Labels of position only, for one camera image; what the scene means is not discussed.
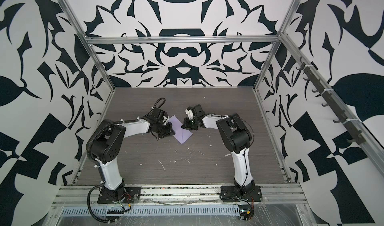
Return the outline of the lilac square paper sheet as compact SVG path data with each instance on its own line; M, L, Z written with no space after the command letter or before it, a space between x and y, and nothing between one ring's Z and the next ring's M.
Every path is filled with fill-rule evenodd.
M174 137L180 144L185 143L193 135L191 131L182 129L182 122L176 116L172 116L169 122L172 123Z

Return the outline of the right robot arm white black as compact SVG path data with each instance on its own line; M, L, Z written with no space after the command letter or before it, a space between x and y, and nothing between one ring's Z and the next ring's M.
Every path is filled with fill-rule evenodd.
M184 119L182 129L197 131L199 128L216 129L222 141L231 153L237 187L244 188L254 182L249 162L249 148L253 142L253 135L238 114L215 115L207 114L201 105L188 107L185 110L187 117Z

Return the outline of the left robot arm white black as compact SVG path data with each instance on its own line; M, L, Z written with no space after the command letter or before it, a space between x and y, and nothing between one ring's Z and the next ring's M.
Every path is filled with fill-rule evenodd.
M117 191L124 186L117 157L125 138L152 134L157 140L175 135L170 117L164 110L154 107L144 117L134 120L103 120L90 140L86 151L88 159L99 169L103 187Z

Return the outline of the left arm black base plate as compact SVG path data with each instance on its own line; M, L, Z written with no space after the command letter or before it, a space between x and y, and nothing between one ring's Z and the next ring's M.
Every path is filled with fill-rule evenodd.
M138 200L141 196L141 187L118 187L112 191L105 186L101 187L98 204L112 204L121 202L123 204L133 203Z

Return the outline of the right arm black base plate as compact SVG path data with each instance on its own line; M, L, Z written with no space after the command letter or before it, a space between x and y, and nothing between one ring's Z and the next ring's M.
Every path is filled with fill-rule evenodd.
M221 186L220 199L225 203L236 201L261 202L262 197L261 187L253 184L243 187Z

